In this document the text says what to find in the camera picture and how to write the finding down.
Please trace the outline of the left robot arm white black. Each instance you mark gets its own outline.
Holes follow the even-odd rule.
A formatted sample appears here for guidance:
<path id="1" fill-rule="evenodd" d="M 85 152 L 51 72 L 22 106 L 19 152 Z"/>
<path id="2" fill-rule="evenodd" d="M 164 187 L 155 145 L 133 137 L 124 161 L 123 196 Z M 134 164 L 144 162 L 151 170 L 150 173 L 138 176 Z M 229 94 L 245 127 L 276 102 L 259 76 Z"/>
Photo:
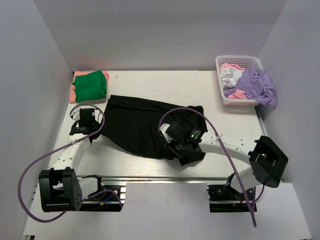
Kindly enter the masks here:
<path id="1" fill-rule="evenodd" d="M 70 117 L 74 120 L 68 138 L 70 146 L 65 147 L 55 164 L 42 170 L 38 177 L 41 207 L 47 213 L 78 211 L 89 196 L 99 200 L 106 193 L 100 176 L 79 178 L 76 174 L 85 152 L 100 135 L 90 136 L 101 126 L 96 120 L 95 109 L 77 107 Z"/>

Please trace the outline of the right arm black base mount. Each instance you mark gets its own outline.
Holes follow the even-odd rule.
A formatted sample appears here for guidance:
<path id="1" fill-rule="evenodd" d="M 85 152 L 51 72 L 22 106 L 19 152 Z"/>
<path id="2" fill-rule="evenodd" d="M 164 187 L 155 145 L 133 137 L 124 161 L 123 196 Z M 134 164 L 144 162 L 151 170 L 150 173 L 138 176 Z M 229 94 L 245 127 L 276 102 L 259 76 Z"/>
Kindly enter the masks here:
<path id="1" fill-rule="evenodd" d="M 231 189 L 223 184 L 211 184 L 207 186 L 209 203 L 213 205 L 239 206 L 246 203 L 242 192 Z"/>

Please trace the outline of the black t shirt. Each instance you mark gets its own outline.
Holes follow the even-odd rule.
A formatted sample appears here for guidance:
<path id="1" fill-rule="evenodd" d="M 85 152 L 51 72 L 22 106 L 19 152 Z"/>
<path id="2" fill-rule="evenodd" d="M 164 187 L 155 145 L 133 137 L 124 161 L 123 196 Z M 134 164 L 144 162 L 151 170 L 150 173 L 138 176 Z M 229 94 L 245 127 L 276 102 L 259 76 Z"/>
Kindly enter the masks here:
<path id="1" fill-rule="evenodd" d="M 118 147 L 141 157 L 173 160 L 177 155 L 165 146 L 159 124 L 180 123 L 183 127 L 206 132 L 202 106 L 180 106 L 137 97 L 111 95 L 104 111 L 102 135 Z"/>

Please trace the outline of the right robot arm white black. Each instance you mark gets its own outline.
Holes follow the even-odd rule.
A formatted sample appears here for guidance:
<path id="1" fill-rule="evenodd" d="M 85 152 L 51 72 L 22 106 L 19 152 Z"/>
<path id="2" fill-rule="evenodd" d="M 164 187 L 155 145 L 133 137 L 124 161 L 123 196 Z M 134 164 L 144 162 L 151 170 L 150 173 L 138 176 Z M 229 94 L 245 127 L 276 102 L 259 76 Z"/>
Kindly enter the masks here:
<path id="1" fill-rule="evenodd" d="M 277 144 L 264 135 L 254 141 L 216 136 L 213 131 L 190 130 L 178 122 L 163 123 L 160 132 L 166 140 L 166 147 L 180 160 L 195 154 L 212 153 L 248 164 L 248 168 L 232 173 L 225 184 L 224 193 L 233 200 L 242 196 L 244 190 L 259 185 L 277 188 L 289 161 Z"/>

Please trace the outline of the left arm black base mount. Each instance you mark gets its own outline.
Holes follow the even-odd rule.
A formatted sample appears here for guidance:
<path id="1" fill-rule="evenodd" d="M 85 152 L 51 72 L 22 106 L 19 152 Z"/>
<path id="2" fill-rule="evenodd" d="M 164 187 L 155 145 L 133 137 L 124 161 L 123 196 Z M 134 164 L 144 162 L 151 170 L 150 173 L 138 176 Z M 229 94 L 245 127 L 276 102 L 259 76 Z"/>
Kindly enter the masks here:
<path id="1" fill-rule="evenodd" d="M 82 202 L 80 211 L 82 212 L 120 212 L 122 205 L 125 203 L 126 197 L 126 184 L 121 183 L 118 184 L 109 184 L 103 186 L 106 190 L 113 191 L 111 192 L 104 192 L 98 196 L 93 198 L 86 199 Z"/>

